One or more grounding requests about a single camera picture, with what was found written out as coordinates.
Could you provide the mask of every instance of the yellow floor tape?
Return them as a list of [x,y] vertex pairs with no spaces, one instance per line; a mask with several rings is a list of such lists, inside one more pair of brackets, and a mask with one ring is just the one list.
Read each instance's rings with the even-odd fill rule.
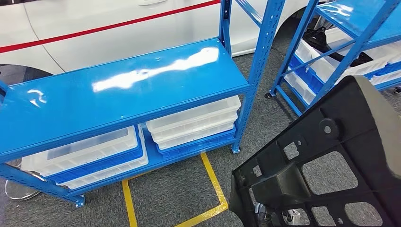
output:
[[228,208],[227,200],[224,197],[223,191],[221,190],[221,187],[220,187],[220,184],[218,183],[217,177],[214,174],[214,171],[212,169],[212,165],[209,162],[208,156],[205,153],[202,153],[200,155],[200,157],[202,157],[203,164],[205,165],[205,168],[206,168],[206,171],[208,172],[209,178],[212,181],[212,185],[213,185],[214,190],[216,191],[217,198],[220,201],[220,205],[218,205],[217,207],[215,207],[211,210],[204,212],[203,214],[193,217],[193,218],[189,219],[188,221],[185,221],[185,222],[177,225],[176,227],[190,227],[190,226],[197,225],[197,224],[227,210],[227,208]]
[[[209,162],[208,156],[205,153],[202,153],[200,155],[200,157],[202,158],[203,164],[205,165],[206,171],[208,172],[210,181],[213,185],[214,190],[216,191],[216,195],[218,200],[220,201],[220,205],[218,205],[215,208],[212,208],[198,216],[195,216],[191,219],[189,219],[188,221],[185,221],[179,225],[177,225],[176,227],[191,227],[194,225],[197,225],[211,217],[216,216],[217,214],[225,211],[228,209],[228,203],[227,200],[223,194],[223,191],[221,190],[220,184],[218,183],[217,177],[213,171],[212,165]],[[134,210],[134,205],[132,202],[132,197],[131,197],[131,191],[130,188],[128,186],[128,180],[133,179],[135,177],[132,178],[128,178],[122,181],[122,191],[124,193],[124,198],[125,198],[125,205],[127,207],[127,213],[128,213],[128,220],[130,222],[130,227],[137,227],[137,219],[135,217],[135,210]]]
[[130,227],[137,227],[137,218],[135,217],[135,210],[134,210],[134,204],[132,202],[132,197],[131,197],[131,190],[130,187],[128,186],[128,180],[124,179],[121,181],[122,183],[122,192],[124,194],[124,199],[125,199],[125,206],[127,207],[127,214],[128,214],[128,221],[130,222]]

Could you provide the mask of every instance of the white plastic tray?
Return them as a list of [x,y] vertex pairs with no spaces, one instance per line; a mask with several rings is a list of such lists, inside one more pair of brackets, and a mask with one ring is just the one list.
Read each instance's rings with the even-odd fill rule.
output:
[[309,86],[303,81],[297,74],[291,72],[284,76],[284,79],[288,84],[293,87],[303,98],[303,100],[308,103],[308,105],[316,97],[316,94],[309,88]]
[[49,176],[137,146],[131,126],[23,157],[21,169]]
[[398,70],[395,72],[384,74],[382,76],[373,76],[370,79],[370,82],[373,85],[378,85],[378,84],[381,84],[381,83],[384,83],[384,82],[387,82],[387,81],[390,81],[390,80],[393,80],[396,78],[400,78],[400,77],[401,77],[401,70]]
[[[349,36],[347,36],[338,28],[329,29],[325,33],[327,36],[327,43],[331,48],[336,48],[341,44],[351,40]],[[349,48],[350,47],[344,48],[343,50],[338,51],[338,53],[345,55],[348,53]],[[345,70],[345,72],[337,80],[337,82],[347,75],[365,75],[372,71],[383,68],[387,63],[395,63],[401,61],[400,49],[401,42],[396,42],[365,51],[374,60],[355,67],[349,67],[347,70]],[[316,51],[313,47],[306,43],[306,41],[302,39],[299,42],[299,46],[295,54],[303,62],[310,61],[311,59],[321,55],[320,52]],[[338,61],[326,56],[315,61],[313,64],[310,65],[310,67],[316,72],[317,76],[323,82],[326,82],[332,75],[338,64]]]
[[178,134],[177,137],[168,138],[167,140],[163,140],[160,143],[158,143],[159,149],[164,150],[167,148],[178,146],[183,143],[199,140],[207,136],[211,136],[217,133],[230,130],[234,127],[234,122],[236,121],[237,118],[238,118],[237,113],[234,113],[232,116],[226,118],[224,121],[215,124],[205,125],[204,127],[199,128],[199,130],[191,132],[189,134],[187,133]]
[[149,163],[149,160],[148,160],[148,155],[146,153],[145,138],[143,136],[142,127],[140,124],[138,125],[138,131],[140,137],[140,145],[143,151],[142,157],[57,185],[63,185],[69,187],[70,189],[76,189],[97,181],[104,180],[114,175],[121,174],[130,171],[132,169],[147,165]]
[[223,123],[241,107],[238,96],[174,113],[146,122],[156,143]]

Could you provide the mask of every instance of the white car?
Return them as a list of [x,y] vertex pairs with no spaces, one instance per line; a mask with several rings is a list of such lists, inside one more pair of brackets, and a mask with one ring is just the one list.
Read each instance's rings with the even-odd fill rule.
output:
[[[0,50],[99,28],[209,0],[34,0],[0,1]],[[249,0],[263,15],[267,0]],[[279,27],[308,0],[287,0]],[[0,64],[58,74],[128,58],[218,35],[220,4],[43,45],[2,52]],[[233,0],[230,38],[233,55],[254,51],[259,28]]]

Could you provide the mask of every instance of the shelving unit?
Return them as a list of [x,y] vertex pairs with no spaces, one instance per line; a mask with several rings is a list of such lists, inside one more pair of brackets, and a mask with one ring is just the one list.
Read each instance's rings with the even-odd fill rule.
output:
[[[317,5],[318,2],[318,0],[309,1],[273,86],[269,93],[266,94],[267,97],[275,96],[278,91],[298,116],[300,116],[302,112],[280,87],[283,82],[289,83],[285,80],[287,74],[296,73],[297,70],[309,67],[317,60],[352,44],[349,52],[345,55],[328,80],[325,83],[323,82],[323,86],[315,94],[315,98],[310,103],[304,100],[303,95],[300,94],[294,86],[288,86],[301,103],[306,108],[309,108],[333,87],[344,71],[362,51],[401,40],[401,28],[398,21],[401,17],[400,0],[372,0],[369,1],[369,3],[363,0],[334,0]],[[289,68],[291,59],[298,48],[301,38],[315,14],[320,15],[322,18],[338,27],[349,35],[352,40],[320,56],[314,57],[307,62],[302,62],[295,67]],[[377,89],[385,89],[395,87],[400,83],[401,77],[396,77],[389,81],[375,84],[375,87]]]
[[[284,0],[269,0],[248,79],[231,58],[231,0],[222,0],[219,36],[10,87],[0,83],[0,176],[84,205],[83,193],[231,144],[239,145],[270,51]],[[253,10],[251,17],[260,15]],[[165,158],[144,122],[244,94],[233,137]],[[148,163],[94,183],[66,189],[5,164],[44,150],[137,125],[142,128]]]

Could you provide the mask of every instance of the storage bin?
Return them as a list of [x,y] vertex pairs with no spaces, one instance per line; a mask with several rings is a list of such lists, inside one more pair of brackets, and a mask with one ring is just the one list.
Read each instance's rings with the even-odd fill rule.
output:
[[198,140],[198,139],[201,139],[201,138],[204,138],[207,136],[211,136],[211,135],[223,132],[223,131],[227,131],[234,127],[234,122],[236,119],[237,119],[237,114],[234,113],[233,117],[228,118],[226,120],[226,122],[224,122],[222,124],[218,124],[216,126],[207,125],[202,130],[195,131],[195,132],[192,132],[187,135],[179,136],[172,140],[163,141],[161,143],[158,143],[157,145],[160,150],[164,150],[164,149],[171,148],[171,147],[183,144],[183,143],[191,142],[191,141]]
[[194,140],[188,143],[184,143],[176,147],[164,150],[160,150],[157,145],[156,147],[159,153],[162,154],[164,158],[171,158],[182,154],[189,154],[197,150],[207,149],[217,144],[221,144],[222,142],[225,141],[228,142],[234,138],[234,135],[235,135],[235,127],[233,127],[228,131],[214,134],[199,140]]
[[[289,63],[288,70],[295,68],[303,62],[294,54]],[[301,67],[295,70],[295,73],[309,86],[309,88],[316,94],[323,87],[323,81],[316,75],[316,72],[307,67]]]
[[146,122],[154,142],[176,138],[222,123],[236,114],[241,102],[238,96],[197,106]]
[[70,189],[77,189],[77,188],[95,183],[97,181],[101,181],[106,178],[113,177],[113,176],[122,174],[124,172],[147,165],[149,163],[149,160],[148,160],[148,155],[146,153],[145,138],[143,136],[142,126],[138,125],[138,129],[139,129],[138,134],[139,134],[139,138],[140,138],[139,148],[143,153],[142,157],[122,163],[117,166],[113,166],[113,167],[101,170],[101,171],[97,171],[97,172],[89,174],[89,175],[85,175],[85,176],[76,178],[71,181],[63,182],[60,184],[57,183],[57,185],[67,186]]
[[[135,128],[135,133],[136,133],[136,140],[140,140],[139,133],[138,133],[138,127],[134,126]],[[94,172],[110,168],[128,161],[132,161],[134,159],[140,158],[143,156],[142,148],[141,146],[136,146],[135,148],[129,149],[124,152],[120,152],[118,154],[104,157],[102,159],[86,163],[80,166],[77,166],[72,169],[68,169],[65,171],[62,171],[60,173],[56,173],[50,176],[47,176],[46,179],[50,179],[55,181],[56,183],[64,183],[67,181],[71,181],[73,179],[92,174]]]
[[[327,44],[332,48],[337,48],[341,44],[351,40],[349,36],[343,33],[338,28],[333,28],[325,31],[327,36]],[[350,47],[344,48],[338,53],[346,55]],[[376,47],[371,50],[365,51],[374,60],[361,64],[355,67],[349,67],[338,79],[340,81],[347,75],[366,75],[377,70],[383,69],[388,63],[396,64],[401,61],[401,42],[395,42],[392,44]],[[320,52],[311,47],[305,40],[299,42],[299,46],[295,52],[296,56],[301,62],[310,61],[321,55]],[[310,66],[305,68],[311,68],[320,78],[320,80],[325,83],[328,78],[332,75],[335,68],[338,66],[339,62],[332,59],[329,56],[323,57],[312,63]]]
[[381,76],[373,75],[372,78],[370,79],[370,82],[373,85],[378,85],[378,84],[381,84],[381,83],[384,83],[384,82],[387,82],[387,81],[390,81],[393,79],[397,79],[400,77],[401,77],[401,70],[398,70],[398,71],[395,71],[392,73],[387,73],[387,74],[384,74]]
[[308,105],[316,97],[316,94],[309,88],[309,86],[294,72],[285,75],[284,79],[299,93]]
[[21,169],[46,177],[137,146],[131,126],[23,157]]

